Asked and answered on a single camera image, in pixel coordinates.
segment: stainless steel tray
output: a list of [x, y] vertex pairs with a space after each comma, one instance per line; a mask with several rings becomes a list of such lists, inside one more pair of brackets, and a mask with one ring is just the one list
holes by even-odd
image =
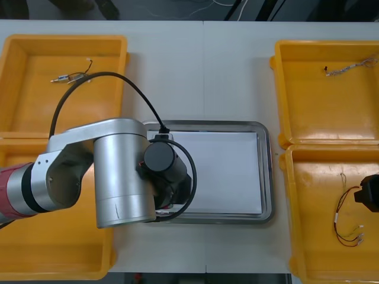
[[[174, 133], [255, 133], [256, 148], [258, 152], [259, 189], [261, 197], [260, 213], [235, 213], [235, 212], [188, 212], [189, 207], [182, 215], [173, 219], [175, 223], [192, 224], [263, 224], [268, 222], [274, 214], [273, 190], [272, 190], [272, 165], [269, 135], [267, 129], [258, 122], [248, 121], [164, 121], [165, 125]], [[144, 122], [148, 131], [158, 131], [157, 122]]]

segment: cable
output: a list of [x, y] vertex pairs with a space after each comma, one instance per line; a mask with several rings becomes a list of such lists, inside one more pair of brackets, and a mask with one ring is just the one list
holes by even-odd
[[280, 4], [279, 8], [276, 10], [276, 12], [274, 13], [274, 15], [272, 16], [270, 22], [272, 22], [272, 20], [275, 18], [275, 16], [277, 15], [277, 13], [282, 8], [282, 6], [284, 5], [285, 2], [286, 2], [286, 0], [283, 0], [283, 2]]
[[146, 7], [143, 7], [143, 6], [136, 6], [136, 7], [140, 8], [140, 9], [145, 9], [151, 16], [158, 17], [158, 18], [163, 18], [164, 20], [186, 20], [186, 19], [191, 18], [191, 16], [194, 15], [194, 14], [196, 14], [197, 12], [200, 12], [202, 10], [208, 9], [213, 4], [214, 4], [214, 2], [212, 1], [211, 4], [209, 4], [209, 5], [205, 6], [205, 7], [202, 7], [200, 9], [197, 9], [197, 10], [193, 11], [192, 13], [190, 13], [188, 16], [181, 17], [181, 18], [178, 18], [178, 17], [165, 17], [165, 16], [162, 16], [162, 15], [154, 14], [152, 11], [150, 11]]
[[241, 19], [241, 16], [242, 16], [243, 10], [245, 9], [245, 6], [247, 5], [248, 2], [249, 2], [249, 0], [246, 0], [245, 3], [243, 4], [242, 9], [241, 9], [241, 11], [239, 12], [239, 16], [238, 16], [237, 22]]
[[220, 5], [220, 6], [224, 6], [224, 7], [232, 7], [234, 4], [223, 4], [223, 3], [219, 3], [217, 2], [216, 0], [212, 0], [213, 3], [217, 4], [217, 5]]
[[167, 221], [170, 221], [170, 220], [176, 218], [177, 216], [181, 215], [191, 205], [191, 202], [192, 202], [192, 200], [195, 197], [196, 187], [197, 187], [196, 166], [195, 166], [195, 162], [193, 161], [193, 159], [192, 159], [191, 155], [189, 154], [189, 152], [183, 146], [181, 146], [178, 142], [175, 142], [175, 141], [172, 141], [172, 140], [168, 140], [168, 139], [161, 139], [161, 138], [154, 138], [154, 139], [149, 140], [149, 142], [150, 143], [165, 142], [165, 143], [168, 143], [168, 144], [176, 146], [177, 148], [179, 148], [187, 156], [187, 159], [188, 159], [188, 161], [189, 161], [189, 163], [191, 165], [191, 169], [192, 169], [192, 175], [193, 175], [193, 178], [192, 178], [192, 190], [191, 190], [191, 194], [190, 194], [187, 202], [184, 204], [184, 206], [181, 209], [179, 209], [177, 212], [173, 213], [172, 215], [166, 216], [166, 217], [160, 217], [160, 216], [158, 216], [158, 217], [156, 217], [155, 221], [153, 221], [153, 222], [167, 222]]
[[85, 76], [83, 78], [80, 78], [62, 96], [62, 98], [60, 99], [60, 101], [59, 101], [59, 103], [57, 105], [57, 108], [55, 109], [55, 112], [54, 112], [54, 116], [53, 116], [53, 119], [52, 119], [52, 124], [51, 124], [51, 127], [50, 127], [50, 132], [49, 132], [49, 139], [55, 133], [55, 128], [56, 128], [59, 112], [62, 109], [63, 104], [66, 102], [66, 100], [68, 99], [68, 97], [71, 95], [71, 93], [73, 91], [75, 91], [76, 88], [79, 87], [81, 84], [85, 83], [86, 81], [91, 80], [91, 79], [96, 78], [96, 77], [100, 77], [100, 76], [113, 76], [113, 77], [120, 78], [121, 80], [123, 80], [126, 83], [128, 83], [143, 98], [143, 100], [145, 101], [145, 103], [147, 103], [147, 105], [149, 106], [149, 108], [154, 113], [156, 119], [158, 120], [158, 123], [160, 124], [160, 130], [159, 130], [159, 132], [160, 133], [168, 133], [169, 132], [169, 129], [167, 127], [165, 127], [165, 125], [163, 124], [163, 122], [162, 122], [161, 118], [159, 117], [158, 113], [154, 109], [153, 105], [149, 102], [149, 100], [143, 94], [143, 92], [131, 80], [129, 80], [125, 76], [123, 76], [121, 74], [118, 74], [118, 73], [115, 73], [115, 72], [98, 72], [98, 73], [93, 73], [93, 74], [90, 74], [90, 75]]
[[3, 229], [3, 228], [5, 228], [6, 226], [10, 225], [13, 221], [10, 221], [10, 222], [8, 222], [8, 223], [1, 224], [1, 225], [0, 225], [0, 230]]
[[92, 61], [92, 59], [90, 59], [90, 58], [87, 58], [87, 60], [89, 60], [89, 66], [88, 66], [88, 68], [87, 68], [87, 70], [86, 71], [84, 71], [84, 73], [86, 73], [87, 74], [87, 72], [89, 71], [89, 69], [91, 68], [91, 66], [92, 66], [92, 64], [93, 64], [93, 61]]
[[[363, 242], [363, 239], [362, 239], [363, 234], [359, 234], [358, 236], [356, 236], [356, 237], [355, 237], [354, 239], [352, 239], [352, 240], [348, 240], [348, 239], [346, 239], [346, 237], [350, 237], [350, 236], [352, 236], [353, 233], [355, 232], [355, 230], [356, 230], [357, 228], [361, 228], [362, 226], [357, 226], [357, 227], [353, 230], [352, 233], [350, 233], [349, 235], [347, 235], [347, 236], [345, 236], [345, 237], [342, 236], [342, 235], [340, 235], [340, 234], [338, 233], [338, 230], [337, 230], [338, 212], [341, 210], [342, 205], [343, 205], [343, 203], [345, 202], [346, 197], [348, 196], [349, 192], [350, 192], [352, 189], [355, 189], [355, 188], [359, 188], [359, 186], [352, 186], [352, 187], [349, 188], [347, 191], [345, 191], [345, 192], [341, 195], [341, 197], [339, 198], [338, 203], [337, 203], [337, 209], [336, 209], [335, 219], [334, 219], [334, 223], [333, 223], [333, 229], [334, 229], [334, 231], [335, 231], [335, 234], [336, 234], [337, 240], [338, 240], [343, 246], [345, 246], [345, 247], [356, 247], [356, 246], [360, 245], [360, 244]], [[357, 242], [356, 244], [354, 244], [354, 245], [347, 245], [347, 244], [344, 244], [344, 243], [342, 242], [342, 240], [343, 240], [343, 241], [347, 241], [347, 242], [353, 242], [353, 241], [358, 240], [358, 242]]]

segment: yellow tray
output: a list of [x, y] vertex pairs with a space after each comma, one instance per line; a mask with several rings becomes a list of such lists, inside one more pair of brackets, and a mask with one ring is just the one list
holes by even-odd
[[377, 146], [292, 145], [280, 157], [290, 205], [291, 272], [304, 284], [358, 283], [379, 279], [379, 215], [349, 193], [339, 212], [338, 227], [364, 233], [358, 247], [342, 246], [334, 233], [336, 206], [346, 187], [379, 172]]
[[379, 144], [379, 64], [327, 77], [369, 57], [379, 41], [281, 40], [270, 65], [275, 73], [280, 145]]
[[[57, 103], [69, 88], [60, 75], [125, 73], [126, 39], [118, 35], [12, 35], [0, 60], [0, 137], [46, 138]], [[56, 132], [121, 115], [124, 82], [96, 78], [80, 86], [59, 115]]]
[[[33, 162], [45, 139], [0, 140], [0, 167]], [[94, 170], [69, 209], [18, 220], [0, 230], [0, 280], [100, 279], [114, 263], [113, 230], [97, 229]]]

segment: white table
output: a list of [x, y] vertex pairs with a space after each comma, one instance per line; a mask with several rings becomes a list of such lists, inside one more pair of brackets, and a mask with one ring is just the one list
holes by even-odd
[[[376, 40], [376, 23], [0, 21], [10, 34], [122, 34], [127, 76], [166, 120], [248, 120], [271, 135], [275, 217], [267, 225], [136, 224], [115, 229], [112, 272], [288, 273], [290, 236], [274, 77], [268, 60], [277, 40]], [[153, 120], [136, 95], [139, 120]]]

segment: black object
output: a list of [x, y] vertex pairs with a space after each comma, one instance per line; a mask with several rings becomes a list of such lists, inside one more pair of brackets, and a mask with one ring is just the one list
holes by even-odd
[[120, 12], [111, 0], [95, 0], [101, 14], [107, 20], [119, 20]]
[[354, 193], [354, 200], [363, 203], [371, 212], [379, 212], [379, 175], [365, 177], [362, 190]]
[[268, 21], [268, 17], [270, 17], [277, 2], [278, 0], [265, 0], [261, 9], [259, 10], [258, 16], [255, 18], [255, 21]]
[[153, 183], [155, 209], [186, 203], [192, 179], [183, 161], [165, 140], [152, 143], [145, 150], [140, 165], [145, 178]]
[[187, 175], [187, 167], [175, 150], [167, 143], [155, 142], [144, 153], [146, 167], [168, 182], [180, 182]]
[[357, 0], [346, 9], [348, 0], [320, 0], [307, 22], [369, 22], [379, 12], [378, 0]]
[[224, 21], [228, 21], [230, 19], [230, 17], [235, 13], [235, 11], [237, 10], [239, 4], [241, 4], [242, 0], [236, 0], [236, 2], [234, 2], [233, 6], [231, 7], [231, 9], [229, 10], [229, 12], [227, 13]]
[[193, 161], [193, 159], [192, 159], [191, 155], [189, 154], [189, 152], [183, 146], [181, 146], [179, 143], [177, 143], [175, 141], [172, 141], [172, 140], [161, 139], [161, 138], [155, 138], [155, 139], [149, 140], [150, 143], [162, 142], [162, 141], [165, 142], [165, 143], [171, 144], [172, 146], [175, 146], [175, 147], [179, 148], [186, 155], [186, 157], [187, 157], [187, 159], [189, 161], [189, 164], [191, 165], [193, 180], [192, 180], [191, 193], [189, 195], [189, 198], [188, 198], [187, 202], [184, 204], [184, 206], [181, 209], [179, 209], [177, 212], [173, 213], [170, 216], [167, 216], [167, 217], [157, 216], [156, 219], [155, 219], [155, 221], [153, 221], [153, 222], [170, 221], [170, 220], [176, 218], [177, 216], [181, 215], [191, 205], [192, 200], [194, 200], [195, 193], [196, 193], [196, 188], [197, 188], [197, 171], [196, 171], [196, 166], [195, 166], [195, 162]]

